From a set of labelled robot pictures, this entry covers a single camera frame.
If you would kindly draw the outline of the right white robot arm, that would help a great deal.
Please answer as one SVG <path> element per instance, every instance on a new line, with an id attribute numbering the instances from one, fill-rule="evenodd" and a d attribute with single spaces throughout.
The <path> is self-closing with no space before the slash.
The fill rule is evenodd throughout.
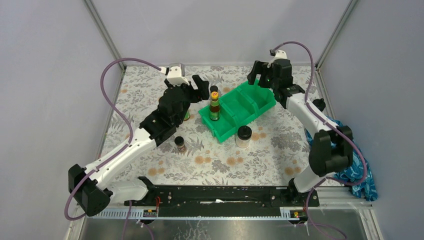
<path id="1" fill-rule="evenodd" d="M 348 126 L 338 126 L 312 101 L 305 99 L 305 90 L 293 83 L 290 60 L 280 58 L 270 63 L 256 60 L 247 80 L 253 85 L 256 79 L 259 79 L 259 87 L 272 90 L 274 99 L 292 113 L 312 137 L 308 167 L 290 181 L 286 193 L 287 201 L 299 206 L 307 199 L 306 192 L 328 174 L 341 172 L 352 165 L 352 130 Z"/>

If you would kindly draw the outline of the right clear black lid jar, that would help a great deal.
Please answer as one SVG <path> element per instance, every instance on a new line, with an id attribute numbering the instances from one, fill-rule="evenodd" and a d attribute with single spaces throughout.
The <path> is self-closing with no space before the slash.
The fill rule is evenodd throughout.
<path id="1" fill-rule="evenodd" d="M 312 101 L 312 103 L 319 109 L 321 112 L 323 112 L 326 108 L 326 103 L 323 98 L 317 98 Z"/>

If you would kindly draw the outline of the green bin near section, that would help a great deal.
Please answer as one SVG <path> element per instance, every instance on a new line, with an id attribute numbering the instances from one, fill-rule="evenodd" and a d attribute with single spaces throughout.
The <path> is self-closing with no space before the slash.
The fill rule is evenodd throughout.
<path id="1" fill-rule="evenodd" d="M 237 124 L 235 114 L 225 102 L 221 102 L 219 119 L 211 120 L 209 107 L 210 106 L 207 105 L 198 111 L 201 121 L 210 131 L 211 135 L 216 138 L 219 143 L 223 143 L 236 132 Z"/>

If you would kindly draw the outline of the green cap chili sauce bottle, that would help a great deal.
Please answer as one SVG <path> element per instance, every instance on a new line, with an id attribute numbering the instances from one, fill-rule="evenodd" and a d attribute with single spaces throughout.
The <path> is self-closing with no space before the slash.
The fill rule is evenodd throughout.
<path id="1" fill-rule="evenodd" d="M 187 112 L 186 112 L 186 114 L 185 114 L 185 116 L 184 116 L 184 118 L 183 118 L 183 120 L 184 121 L 188 121 L 190 118 L 191 118 L 191 114 L 190 114 L 190 110 L 188 109 Z"/>

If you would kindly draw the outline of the front black cap spice jar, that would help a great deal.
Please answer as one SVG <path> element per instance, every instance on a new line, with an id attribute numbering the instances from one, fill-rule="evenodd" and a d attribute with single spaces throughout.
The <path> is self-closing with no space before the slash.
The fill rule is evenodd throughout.
<path id="1" fill-rule="evenodd" d="M 182 136 L 177 136 L 174 139 L 174 143 L 175 143 L 175 145 L 177 147 L 177 150 L 180 153 L 184 153 L 187 150 L 186 145 L 185 145 L 185 140 L 184 140 L 184 138 Z"/>

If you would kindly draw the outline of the blue patterned cloth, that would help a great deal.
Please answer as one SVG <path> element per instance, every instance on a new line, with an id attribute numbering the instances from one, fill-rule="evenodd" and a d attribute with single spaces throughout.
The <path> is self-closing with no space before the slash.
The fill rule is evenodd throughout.
<path id="1" fill-rule="evenodd" d="M 355 140 L 353 139 L 352 142 L 355 144 L 356 149 L 360 152 L 362 155 L 362 158 L 365 162 L 363 164 L 362 159 L 358 152 L 354 149 L 353 150 L 353 162 L 352 165 L 341 172 L 336 172 L 331 175 L 329 175 L 329 178 L 333 178 L 335 182 L 338 183 L 355 183 L 362 179 L 364 175 L 364 167 L 366 167 L 366 177 L 365 179 L 358 185 L 350 186 L 350 192 L 352 195 L 356 198 L 362 198 L 369 202 L 374 202 L 378 199 L 379 195 L 377 192 L 377 188 L 375 185 L 374 177 L 372 174 L 371 167 L 369 166 L 368 161 L 364 157 L 362 151 L 357 146 Z"/>

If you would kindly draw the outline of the large clear black lid jar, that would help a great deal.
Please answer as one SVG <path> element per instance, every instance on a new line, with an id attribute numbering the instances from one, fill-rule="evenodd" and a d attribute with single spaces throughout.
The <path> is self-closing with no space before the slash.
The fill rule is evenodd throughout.
<path id="1" fill-rule="evenodd" d="M 238 128 L 235 143 L 239 148 L 247 148 L 252 137 L 252 129 L 247 125 Z"/>

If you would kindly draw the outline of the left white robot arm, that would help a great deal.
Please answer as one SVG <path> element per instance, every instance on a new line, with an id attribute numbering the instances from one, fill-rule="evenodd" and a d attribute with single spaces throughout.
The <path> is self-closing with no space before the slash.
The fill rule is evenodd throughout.
<path id="1" fill-rule="evenodd" d="M 167 89 L 159 98 L 157 109 L 138 128 L 131 129 L 124 142 L 100 159 L 86 166 L 75 164 L 68 170 L 69 198 L 78 203 L 84 215 L 95 216 L 112 203 L 136 200 L 148 206 L 154 202 L 154 190 L 142 180 L 115 184 L 112 180 L 136 158 L 175 134 L 191 104 L 209 99 L 210 83 L 199 75 L 192 79 L 197 88 L 191 83 L 174 86 L 166 79 Z"/>

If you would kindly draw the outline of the floral table mat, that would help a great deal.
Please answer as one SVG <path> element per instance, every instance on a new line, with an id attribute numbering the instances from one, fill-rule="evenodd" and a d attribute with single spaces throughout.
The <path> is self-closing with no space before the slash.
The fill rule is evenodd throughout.
<path id="1" fill-rule="evenodd" d="M 185 76 L 200 75 L 224 95 L 247 81 L 248 66 L 186 66 Z M 126 68 L 116 107 L 135 129 L 157 108 L 166 88 L 165 76 L 148 66 Z M 309 144 L 303 125 L 278 103 L 249 123 L 252 137 L 247 148 L 236 145 L 233 135 L 223 143 L 212 136 L 198 111 L 209 101 L 191 104 L 190 118 L 158 148 L 136 158 L 112 178 L 130 181 L 146 176 L 155 185 L 263 185 L 285 186 L 308 165 Z M 182 136 L 185 152 L 178 151 L 175 137 Z M 101 156 L 126 138 L 129 129 L 114 113 Z"/>

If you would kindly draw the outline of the small black cap spice jar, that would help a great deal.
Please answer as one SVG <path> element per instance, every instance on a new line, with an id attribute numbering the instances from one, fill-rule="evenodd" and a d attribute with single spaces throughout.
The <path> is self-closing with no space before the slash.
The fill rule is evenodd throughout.
<path id="1" fill-rule="evenodd" d="M 219 93 L 219 88 L 216 85 L 210 86 L 209 90 L 210 90 L 210 93 L 213 93 L 213 92 Z"/>

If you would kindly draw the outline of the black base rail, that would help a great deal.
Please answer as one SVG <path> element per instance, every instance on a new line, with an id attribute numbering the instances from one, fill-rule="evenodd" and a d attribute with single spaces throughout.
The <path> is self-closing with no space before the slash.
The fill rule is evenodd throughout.
<path id="1" fill-rule="evenodd" d="M 178 208 L 180 206 L 206 209 L 209 206 L 236 209 L 294 208 L 305 205 L 318 207 L 318 195 L 307 193 L 293 195 L 285 186 L 217 186 L 217 185 L 156 185 L 148 189 L 141 200 L 126 200 L 125 206 Z"/>

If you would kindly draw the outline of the yellow cap sauce bottle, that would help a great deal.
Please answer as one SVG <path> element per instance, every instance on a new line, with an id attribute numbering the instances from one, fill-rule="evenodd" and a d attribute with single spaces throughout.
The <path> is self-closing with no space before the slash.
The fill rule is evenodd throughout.
<path id="1" fill-rule="evenodd" d="M 209 118 L 212 121 L 218 121 L 220 118 L 220 110 L 219 93 L 217 91 L 213 91 L 210 93 Z"/>

